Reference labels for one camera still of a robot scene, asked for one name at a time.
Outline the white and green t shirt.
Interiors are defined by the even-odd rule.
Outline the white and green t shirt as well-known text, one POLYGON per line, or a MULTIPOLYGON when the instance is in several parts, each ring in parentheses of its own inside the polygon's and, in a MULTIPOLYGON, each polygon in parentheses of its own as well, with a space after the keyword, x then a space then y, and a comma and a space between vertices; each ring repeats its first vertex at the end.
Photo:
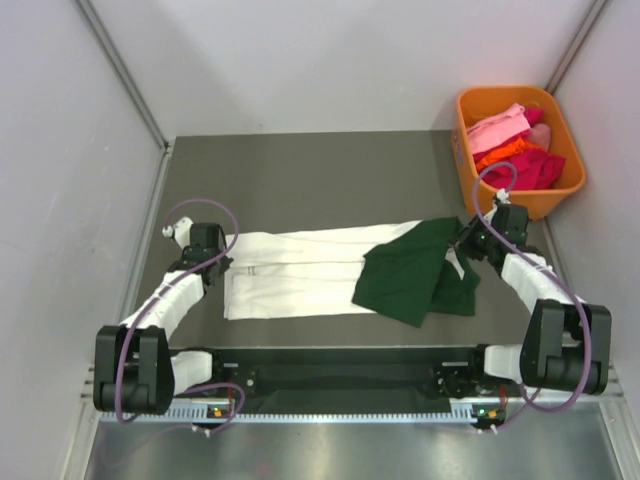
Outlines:
POLYGON ((472 317, 479 275, 451 242, 457 217, 239 236, 225 275, 228 320, 376 313, 419 328, 472 317))

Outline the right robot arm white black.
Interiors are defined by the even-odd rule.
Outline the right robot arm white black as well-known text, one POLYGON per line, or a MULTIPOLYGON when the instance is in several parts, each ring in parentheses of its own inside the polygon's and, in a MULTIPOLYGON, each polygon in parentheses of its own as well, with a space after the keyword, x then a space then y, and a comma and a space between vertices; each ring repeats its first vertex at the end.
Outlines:
POLYGON ((520 345, 480 345, 466 374, 469 388, 487 396, 503 380, 570 392, 588 371, 582 392, 599 395, 609 377, 611 312, 568 295, 541 252, 526 244, 528 211, 497 202, 453 239, 466 258, 486 260, 530 313, 520 345))

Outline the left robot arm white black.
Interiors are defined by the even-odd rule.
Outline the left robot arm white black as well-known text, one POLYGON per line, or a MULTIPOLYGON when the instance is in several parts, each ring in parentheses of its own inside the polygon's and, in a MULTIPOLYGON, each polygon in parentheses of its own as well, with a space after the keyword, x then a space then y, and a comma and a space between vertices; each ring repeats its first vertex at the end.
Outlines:
POLYGON ((189 310, 230 267, 227 240, 216 223, 184 217, 163 229, 181 249, 179 259, 141 307, 96 336, 93 403, 122 415, 165 413, 173 398, 194 386, 205 396, 226 387, 225 370, 204 351, 171 354, 169 339, 189 310))

